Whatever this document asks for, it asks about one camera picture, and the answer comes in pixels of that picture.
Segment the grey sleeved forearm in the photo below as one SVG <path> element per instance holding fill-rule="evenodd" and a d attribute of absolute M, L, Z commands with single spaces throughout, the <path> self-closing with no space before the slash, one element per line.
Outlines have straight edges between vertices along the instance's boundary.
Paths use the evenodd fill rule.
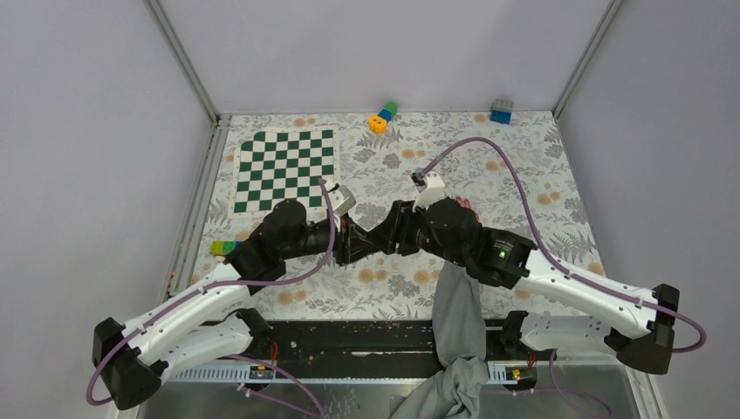
<path fill-rule="evenodd" d="M 479 282 L 445 263 L 435 287 L 432 329 L 442 370 L 415 388 L 393 418 L 478 418 L 490 378 Z"/>

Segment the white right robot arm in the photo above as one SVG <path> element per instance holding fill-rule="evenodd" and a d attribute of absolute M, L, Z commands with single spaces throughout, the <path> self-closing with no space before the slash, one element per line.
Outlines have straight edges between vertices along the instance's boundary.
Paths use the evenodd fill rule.
<path fill-rule="evenodd" d="M 670 313 L 680 297 L 671 285 L 626 285 L 561 262 L 526 237 L 482 226 L 472 209 L 451 198 L 427 209 L 395 201 L 367 237 L 386 254 L 425 251 L 461 266 L 482 285 L 541 294 L 583 313 L 565 319 L 512 315 L 515 326 L 500 337 L 509 358 L 563 348 L 613 354 L 647 374 L 668 372 L 675 340 Z"/>

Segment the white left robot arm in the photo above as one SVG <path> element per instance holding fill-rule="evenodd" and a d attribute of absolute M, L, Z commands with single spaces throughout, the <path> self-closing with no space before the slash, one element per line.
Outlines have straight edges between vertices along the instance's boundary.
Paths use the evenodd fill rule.
<path fill-rule="evenodd" d="M 251 359 L 266 355 L 271 346 L 267 326 L 247 303 L 253 292 L 287 284 L 287 260 L 318 255 L 320 265 L 347 265 L 394 250 L 385 229 L 363 229 L 344 208 L 344 203 L 333 205 L 325 220 L 311 223 L 302 203 L 284 200 L 185 291 L 123 323 L 102 320 L 93 330 L 95 373 L 89 389 L 103 382 L 107 400 L 126 410 L 183 369 L 241 352 Z"/>

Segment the person's hand with painted nails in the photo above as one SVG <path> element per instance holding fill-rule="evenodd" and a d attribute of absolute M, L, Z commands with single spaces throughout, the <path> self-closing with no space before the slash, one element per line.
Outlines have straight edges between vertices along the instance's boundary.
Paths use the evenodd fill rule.
<path fill-rule="evenodd" d="M 483 226 L 469 199 L 457 196 L 455 203 L 457 207 L 454 209 L 453 218 L 457 225 L 465 228 L 480 228 Z"/>

